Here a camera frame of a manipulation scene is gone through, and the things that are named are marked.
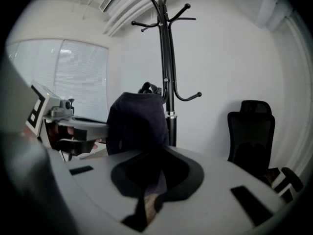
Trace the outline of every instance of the chair backrest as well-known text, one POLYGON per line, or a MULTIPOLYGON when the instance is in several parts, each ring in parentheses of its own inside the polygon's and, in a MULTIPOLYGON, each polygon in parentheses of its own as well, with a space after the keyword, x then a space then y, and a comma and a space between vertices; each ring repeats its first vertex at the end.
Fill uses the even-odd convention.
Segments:
POLYGON ((266 102, 247 100, 240 112, 227 116, 230 134, 228 161, 250 174, 262 177, 268 169, 275 118, 266 102))
POLYGON ((272 115, 272 110, 268 103, 257 100, 245 100, 241 103, 241 113, 266 113, 272 115))

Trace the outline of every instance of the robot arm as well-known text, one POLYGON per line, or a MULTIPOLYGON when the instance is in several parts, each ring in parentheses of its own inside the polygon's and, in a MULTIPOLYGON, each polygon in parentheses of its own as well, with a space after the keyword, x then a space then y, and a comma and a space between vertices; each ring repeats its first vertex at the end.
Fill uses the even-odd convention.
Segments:
POLYGON ((91 118, 74 116, 74 99, 64 100, 47 87, 33 81, 31 89, 38 100, 30 113, 26 125, 41 139, 46 148, 62 150, 73 156, 89 153, 97 139, 108 136, 108 125, 91 118), (56 124, 59 129, 56 142, 51 142, 48 126, 56 124))

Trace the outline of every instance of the navy cloth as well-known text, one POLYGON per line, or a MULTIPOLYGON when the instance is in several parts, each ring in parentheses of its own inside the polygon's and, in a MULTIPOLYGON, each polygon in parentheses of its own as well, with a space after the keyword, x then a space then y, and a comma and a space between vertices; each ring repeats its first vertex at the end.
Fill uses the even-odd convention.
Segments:
POLYGON ((169 145, 163 98, 158 94, 123 93, 107 120, 108 154, 169 145))

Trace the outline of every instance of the coat rack pole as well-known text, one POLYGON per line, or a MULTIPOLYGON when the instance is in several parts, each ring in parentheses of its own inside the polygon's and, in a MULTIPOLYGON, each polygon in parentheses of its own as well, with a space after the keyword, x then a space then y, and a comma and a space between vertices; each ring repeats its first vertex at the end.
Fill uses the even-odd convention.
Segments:
POLYGON ((158 26, 160 33, 160 44, 161 44, 161 57, 162 57, 162 76, 163 76, 163 100, 166 103, 166 122, 169 130, 169 145, 176 146, 177 139, 177 115, 175 114, 174 108, 174 94, 181 101, 189 101, 196 97, 202 96, 199 92, 194 96, 184 99, 179 96, 177 92, 176 82, 176 65, 174 57, 174 44, 171 32, 171 25, 177 20, 195 20, 193 18, 180 18, 187 9, 190 8, 189 4, 186 4, 172 19, 169 19, 167 15, 166 1, 167 0, 151 0, 156 12, 157 12, 157 23, 147 25, 132 21, 132 25, 138 25, 146 27, 141 31, 158 26))

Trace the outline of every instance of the window blinds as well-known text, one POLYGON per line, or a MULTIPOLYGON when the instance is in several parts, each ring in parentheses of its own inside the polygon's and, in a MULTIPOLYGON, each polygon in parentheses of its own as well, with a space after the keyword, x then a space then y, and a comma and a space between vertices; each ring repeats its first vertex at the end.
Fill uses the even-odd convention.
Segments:
POLYGON ((108 49, 69 40, 27 40, 6 52, 28 85, 32 80, 56 95, 74 98, 75 115, 106 121, 108 49))
POLYGON ((75 114, 106 121, 108 49, 81 42, 63 42, 55 75, 55 94, 74 98, 75 114))

